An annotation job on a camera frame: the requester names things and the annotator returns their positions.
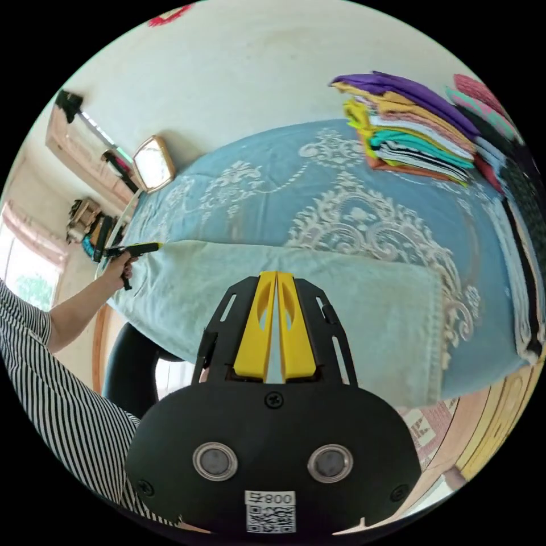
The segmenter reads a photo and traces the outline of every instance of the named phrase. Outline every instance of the person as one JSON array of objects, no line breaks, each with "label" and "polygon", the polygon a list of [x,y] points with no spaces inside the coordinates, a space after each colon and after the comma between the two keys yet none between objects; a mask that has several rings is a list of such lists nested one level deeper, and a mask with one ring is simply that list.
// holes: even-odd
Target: person
[{"label": "person", "polygon": [[65,468],[109,503],[155,522],[126,478],[124,465],[139,420],[89,389],[53,353],[72,343],[133,274],[126,252],[81,292],[45,312],[13,294],[0,280],[0,351],[8,375],[38,434]]}]

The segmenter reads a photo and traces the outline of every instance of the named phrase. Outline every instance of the striped shirt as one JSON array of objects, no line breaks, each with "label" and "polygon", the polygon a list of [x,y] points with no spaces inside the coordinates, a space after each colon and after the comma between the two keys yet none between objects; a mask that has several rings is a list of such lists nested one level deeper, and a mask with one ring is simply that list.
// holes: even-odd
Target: striped shirt
[{"label": "striped shirt", "polygon": [[49,313],[15,296],[0,280],[0,351],[15,392],[57,459],[83,485],[131,512],[151,513],[125,474],[139,420],[71,374],[47,349]]}]

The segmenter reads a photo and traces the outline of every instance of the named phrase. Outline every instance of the purple shirt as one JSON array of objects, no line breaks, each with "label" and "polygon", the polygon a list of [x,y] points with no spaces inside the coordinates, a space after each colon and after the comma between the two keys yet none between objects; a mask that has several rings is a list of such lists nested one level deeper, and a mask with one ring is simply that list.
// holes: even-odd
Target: purple shirt
[{"label": "purple shirt", "polygon": [[393,91],[451,123],[469,140],[479,136],[479,131],[474,125],[452,104],[416,81],[373,71],[372,74],[338,76],[332,81],[332,84],[336,82],[352,85],[357,89],[368,91],[372,95],[381,96],[387,91]]}]

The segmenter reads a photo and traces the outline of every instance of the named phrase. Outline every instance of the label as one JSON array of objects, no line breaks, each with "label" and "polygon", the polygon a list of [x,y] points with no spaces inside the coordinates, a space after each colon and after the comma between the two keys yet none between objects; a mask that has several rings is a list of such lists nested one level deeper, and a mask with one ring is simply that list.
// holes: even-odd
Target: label
[{"label": "label", "polygon": [[296,532],[294,491],[245,491],[245,505],[247,532]]}]

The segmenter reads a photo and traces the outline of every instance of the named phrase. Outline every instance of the curtain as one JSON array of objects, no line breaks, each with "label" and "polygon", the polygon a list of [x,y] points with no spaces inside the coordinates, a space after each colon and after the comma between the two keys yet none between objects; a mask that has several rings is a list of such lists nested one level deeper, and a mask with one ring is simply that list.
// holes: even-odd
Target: curtain
[{"label": "curtain", "polygon": [[68,244],[25,211],[8,201],[2,209],[2,221],[6,227],[29,249],[63,270],[68,259]]}]

